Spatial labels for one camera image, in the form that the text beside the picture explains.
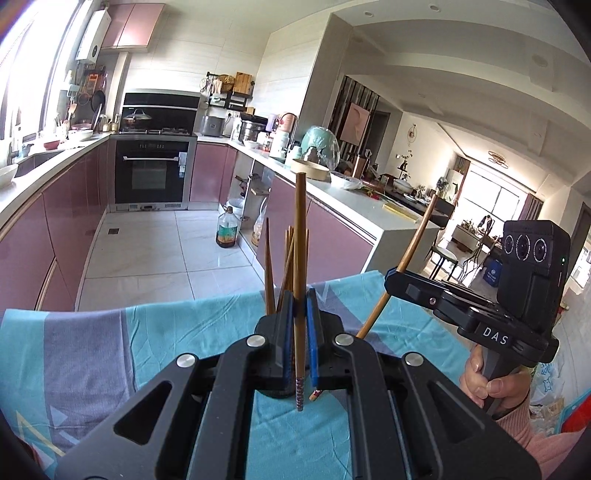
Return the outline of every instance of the cutting board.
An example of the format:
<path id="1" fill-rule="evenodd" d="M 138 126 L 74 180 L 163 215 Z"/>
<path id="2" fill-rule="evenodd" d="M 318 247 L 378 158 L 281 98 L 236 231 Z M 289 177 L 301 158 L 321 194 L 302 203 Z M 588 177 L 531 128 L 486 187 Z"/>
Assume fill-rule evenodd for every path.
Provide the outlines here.
<path id="1" fill-rule="evenodd" d="M 236 79 L 234 80 L 234 92 L 243 93 L 244 95 L 251 94 L 251 82 L 252 75 L 247 73 L 236 73 Z"/>

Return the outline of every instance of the black handle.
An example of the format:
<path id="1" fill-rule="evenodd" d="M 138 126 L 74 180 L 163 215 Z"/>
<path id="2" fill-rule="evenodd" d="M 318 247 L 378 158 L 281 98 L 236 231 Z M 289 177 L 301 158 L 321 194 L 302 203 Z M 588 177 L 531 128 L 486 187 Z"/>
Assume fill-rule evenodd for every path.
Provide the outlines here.
<path id="1" fill-rule="evenodd" d="M 517 371 L 520 367 L 517 362 L 503 357 L 499 352 L 484 347 L 482 347 L 482 358 L 484 363 L 480 373 L 486 377 L 488 381 L 509 375 Z M 493 415 L 502 400 L 502 398 L 489 396 L 484 400 L 484 406 L 482 409 L 488 415 Z"/>

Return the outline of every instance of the oven handle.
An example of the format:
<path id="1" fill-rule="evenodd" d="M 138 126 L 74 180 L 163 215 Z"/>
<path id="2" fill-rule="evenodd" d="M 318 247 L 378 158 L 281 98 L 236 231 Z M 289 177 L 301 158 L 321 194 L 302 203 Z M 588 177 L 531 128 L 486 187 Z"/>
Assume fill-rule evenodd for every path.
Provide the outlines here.
<path id="1" fill-rule="evenodd" d="M 123 155 L 123 160 L 125 161 L 134 161 L 134 160 L 165 160 L 165 161 L 178 161 L 178 157 L 174 157 L 174 158 L 170 158 L 170 157 L 162 157 L 162 158 L 156 158 L 156 157 L 127 157 L 126 155 Z"/>

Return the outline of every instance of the plastic container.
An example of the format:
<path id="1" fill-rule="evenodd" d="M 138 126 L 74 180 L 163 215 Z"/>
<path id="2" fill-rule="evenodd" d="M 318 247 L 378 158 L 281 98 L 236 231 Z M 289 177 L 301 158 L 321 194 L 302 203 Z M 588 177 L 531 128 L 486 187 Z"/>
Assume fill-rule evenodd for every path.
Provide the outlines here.
<path id="1" fill-rule="evenodd" d="M 222 248 L 230 248 L 236 245 L 236 236 L 238 234 L 238 219 L 234 215 L 232 207 L 227 207 L 226 211 L 217 219 L 216 243 Z"/>

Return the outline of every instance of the white bowl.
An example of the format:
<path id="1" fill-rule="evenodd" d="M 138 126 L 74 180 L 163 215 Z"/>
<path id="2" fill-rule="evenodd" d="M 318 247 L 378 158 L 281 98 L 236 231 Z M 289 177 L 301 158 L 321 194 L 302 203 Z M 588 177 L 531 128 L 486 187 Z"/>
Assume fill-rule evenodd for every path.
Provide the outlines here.
<path id="1" fill-rule="evenodd" d="M 246 147 L 250 148 L 251 150 L 256 150 L 257 148 L 259 148 L 259 143 L 253 142 L 252 140 L 243 140 L 242 143 L 244 143 Z"/>
<path id="2" fill-rule="evenodd" d="M 70 130 L 68 132 L 68 139 L 74 142 L 85 142 L 94 132 L 92 130 Z"/>
<path id="3" fill-rule="evenodd" d="M 10 185 L 12 179 L 17 174 L 18 165 L 9 165 L 8 167 L 0 168 L 0 189 Z"/>

